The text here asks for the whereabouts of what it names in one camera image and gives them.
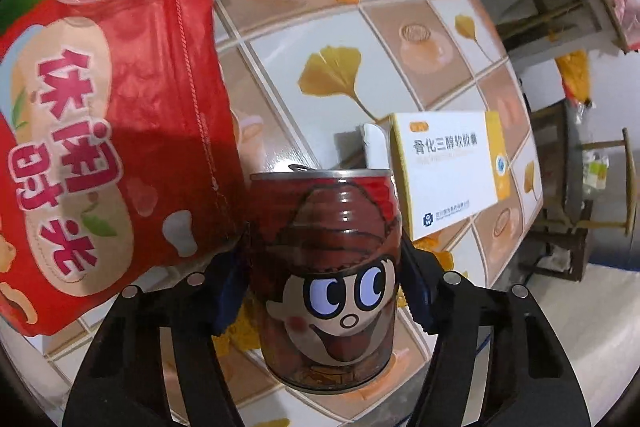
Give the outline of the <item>red snack bag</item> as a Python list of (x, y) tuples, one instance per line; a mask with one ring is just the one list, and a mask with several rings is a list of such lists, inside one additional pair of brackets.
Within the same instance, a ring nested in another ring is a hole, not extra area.
[(214, 0), (41, 0), (1, 37), (1, 314), (51, 336), (242, 229)]

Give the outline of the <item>red cartoon face drink can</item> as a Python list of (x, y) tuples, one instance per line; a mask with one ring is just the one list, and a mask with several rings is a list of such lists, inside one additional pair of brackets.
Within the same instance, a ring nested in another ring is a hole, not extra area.
[(250, 290), (265, 363), (317, 395), (366, 385), (392, 357), (401, 215), (387, 169), (255, 173)]

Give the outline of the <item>wooden chair with items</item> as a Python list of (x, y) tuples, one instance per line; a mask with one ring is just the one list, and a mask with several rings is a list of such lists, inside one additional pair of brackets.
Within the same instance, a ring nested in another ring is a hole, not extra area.
[[(634, 231), (638, 173), (629, 131), (624, 128), (614, 140), (585, 141), (578, 110), (566, 100), (531, 113), (530, 122), (544, 205), (527, 238), (544, 245), (546, 254), (527, 270), (579, 282), (591, 255), (593, 231), (611, 229), (626, 236)], [(596, 219), (594, 206), (606, 187), (610, 150), (624, 152), (625, 212)]]

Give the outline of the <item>white yellow medicine box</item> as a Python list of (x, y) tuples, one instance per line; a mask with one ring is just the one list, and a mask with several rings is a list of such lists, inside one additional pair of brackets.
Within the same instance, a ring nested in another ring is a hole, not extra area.
[(499, 113), (395, 113), (385, 123), (402, 220), (417, 241), (511, 194)]

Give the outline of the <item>yellow plastic bag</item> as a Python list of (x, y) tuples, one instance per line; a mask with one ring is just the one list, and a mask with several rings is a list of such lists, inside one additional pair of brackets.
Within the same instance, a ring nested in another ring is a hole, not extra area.
[(565, 98), (574, 104), (591, 103), (590, 70), (588, 54), (577, 50), (555, 59), (562, 80)]

